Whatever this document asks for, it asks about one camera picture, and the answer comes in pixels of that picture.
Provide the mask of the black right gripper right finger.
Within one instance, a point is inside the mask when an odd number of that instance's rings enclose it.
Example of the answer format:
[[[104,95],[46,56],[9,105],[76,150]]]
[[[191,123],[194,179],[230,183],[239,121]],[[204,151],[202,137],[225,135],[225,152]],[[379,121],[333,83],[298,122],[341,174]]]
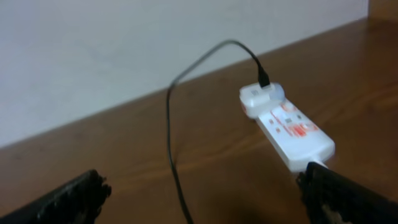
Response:
[[[397,202],[316,162],[296,183],[311,223],[397,223]]]

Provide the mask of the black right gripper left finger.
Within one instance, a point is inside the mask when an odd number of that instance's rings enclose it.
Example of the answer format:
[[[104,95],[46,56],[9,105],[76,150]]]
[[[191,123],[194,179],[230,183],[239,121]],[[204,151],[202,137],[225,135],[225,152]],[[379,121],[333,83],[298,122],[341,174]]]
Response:
[[[1,224],[94,224],[111,186],[92,169],[1,217]]]

